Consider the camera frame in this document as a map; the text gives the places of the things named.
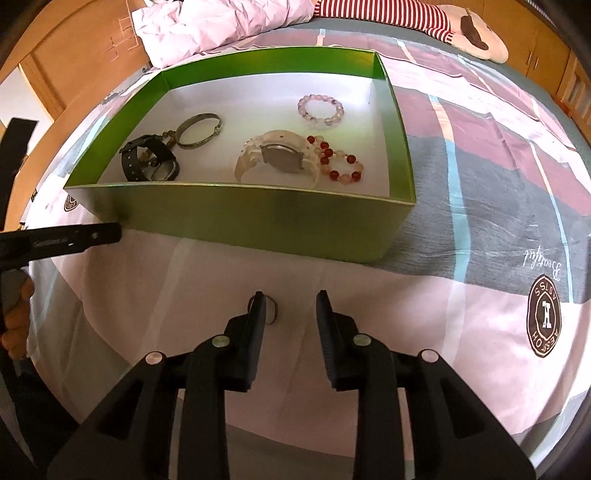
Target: pink beaded bracelet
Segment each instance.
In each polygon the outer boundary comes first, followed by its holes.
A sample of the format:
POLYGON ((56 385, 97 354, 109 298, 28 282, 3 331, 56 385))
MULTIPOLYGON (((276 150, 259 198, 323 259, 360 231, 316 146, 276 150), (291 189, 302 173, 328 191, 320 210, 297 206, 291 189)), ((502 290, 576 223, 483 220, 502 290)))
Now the pink beaded bracelet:
POLYGON ((328 175, 331 180, 339 181, 343 185, 348 185, 352 181, 361 180, 363 164, 357 161, 355 155, 347 155, 342 150, 334 151, 330 148, 329 143, 325 142, 324 138, 319 135, 315 137, 310 135, 306 140, 316 147, 315 152, 320 157, 320 172, 322 175, 328 175), (355 170, 351 174, 344 173, 341 175, 338 170, 330 168, 330 159, 333 157, 346 160, 355 170))
POLYGON ((331 126, 332 124, 340 122, 345 116, 345 109, 343 108, 343 104, 340 103, 338 100, 329 97, 328 95, 306 95, 304 98, 300 99, 299 102, 297 102, 297 111, 302 117, 304 117, 305 120, 314 123, 320 121, 327 126, 331 126), (319 102, 328 102, 331 105, 334 105, 336 108, 336 113, 328 118, 316 118, 315 116, 310 115, 306 110, 306 104, 311 100, 316 100, 319 102))

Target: black watch strap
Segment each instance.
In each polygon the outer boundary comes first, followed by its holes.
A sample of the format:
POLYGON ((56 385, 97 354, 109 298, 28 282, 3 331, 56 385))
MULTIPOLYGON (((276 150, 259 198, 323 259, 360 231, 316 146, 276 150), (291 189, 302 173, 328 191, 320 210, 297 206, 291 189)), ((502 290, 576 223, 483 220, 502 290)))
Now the black watch strap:
POLYGON ((142 135, 131 142, 128 142, 119 153, 121 153, 121 166, 128 181, 151 181, 144 174, 144 166, 139 162, 138 147, 145 147, 156 156, 156 162, 151 166, 158 168, 166 162, 172 162, 171 173, 165 179, 174 180, 179 172, 176 157, 162 142, 159 135, 142 135))

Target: human hand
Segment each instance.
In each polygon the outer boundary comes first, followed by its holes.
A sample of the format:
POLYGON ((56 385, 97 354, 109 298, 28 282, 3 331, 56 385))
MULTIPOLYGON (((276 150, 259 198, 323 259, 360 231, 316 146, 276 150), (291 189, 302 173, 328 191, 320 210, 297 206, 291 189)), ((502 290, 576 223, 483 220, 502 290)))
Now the human hand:
POLYGON ((20 299, 4 317, 6 332, 2 334, 0 340, 12 359, 20 359, 27 354, 27 338, 31 323, 29 299, 34 293, 35 284, 33 280, 27 278, 21 285, 20 299))

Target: bed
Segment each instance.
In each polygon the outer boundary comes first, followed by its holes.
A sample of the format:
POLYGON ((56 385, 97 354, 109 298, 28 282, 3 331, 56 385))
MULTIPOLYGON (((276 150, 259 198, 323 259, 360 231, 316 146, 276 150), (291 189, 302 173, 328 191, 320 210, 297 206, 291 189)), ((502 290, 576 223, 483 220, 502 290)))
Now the bed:
MULTIPOLYGON (((286 480, 347 478, 356 397, 333 392, 323 371, 314 297, 325 288, 336 311, 391 349, 441 352, 542 473, 591 385, 591 150, 528 79, 417 32, 322 19, 209 54, 292 45, 375 50, 384 60, 417 190, 386 256, 359 265, 125 231, 116 245, 31 264, 29 352, 40 375, 83 420, 147 352, 193 349, 262 290, 280 315, 265 331, 253 390, 226 400, 233 478, 268 469, 286 480), (547 355, 527 333, 541 275, 561 311, 547 355)), ((63 184, 149 75, 117 89, 70 137, 28 228, 96 221, 63 184)), ((411 451, 406 459, 412 478, 411 451)))

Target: plush toy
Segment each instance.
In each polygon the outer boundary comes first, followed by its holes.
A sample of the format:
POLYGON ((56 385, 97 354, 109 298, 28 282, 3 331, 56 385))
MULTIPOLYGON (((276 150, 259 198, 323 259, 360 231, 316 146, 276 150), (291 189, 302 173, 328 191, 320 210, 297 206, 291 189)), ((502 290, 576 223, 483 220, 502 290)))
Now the plush toy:
POLYGON ((319 0, 315 17, 370 20, 420 30, 482 60, 505 63, 503 41, 470 9, 418 0, 319 0))

